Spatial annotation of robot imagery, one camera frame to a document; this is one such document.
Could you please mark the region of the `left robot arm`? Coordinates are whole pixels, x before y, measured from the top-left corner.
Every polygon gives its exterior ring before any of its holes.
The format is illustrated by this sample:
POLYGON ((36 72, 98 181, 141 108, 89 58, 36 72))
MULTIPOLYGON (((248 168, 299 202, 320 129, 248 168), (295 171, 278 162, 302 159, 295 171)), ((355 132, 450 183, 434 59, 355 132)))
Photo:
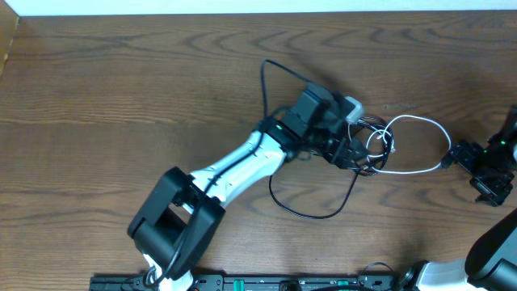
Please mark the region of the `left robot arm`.
POLYGON ((153 290, 187 290, 227 206, 247 188, 274 175, 300 152, 352 169, 367 155, 350 126, 362 104, 310 82, 292 107, 260 121, 247 141, 209 167, 189 174, 169 169, 128 226, 128 236, 150 267, 142 283, 153 290))

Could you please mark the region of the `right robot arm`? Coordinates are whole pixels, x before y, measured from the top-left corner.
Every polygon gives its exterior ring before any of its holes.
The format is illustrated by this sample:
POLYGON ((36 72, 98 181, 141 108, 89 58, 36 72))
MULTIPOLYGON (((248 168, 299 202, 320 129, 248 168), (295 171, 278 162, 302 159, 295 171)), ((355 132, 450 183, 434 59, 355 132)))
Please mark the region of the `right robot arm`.
MULTIPOLYGON (((456 143, 443 157, 441 167, 453 163, 471 175, 469 183, 479 192, 477 203, 502 205, 513 189, 516 174, 516 106, 511 106, 487 147, 456 143)), ((516 291, 516 211, 485 232, 464 259, 417 262, 392 289, 516 291)))

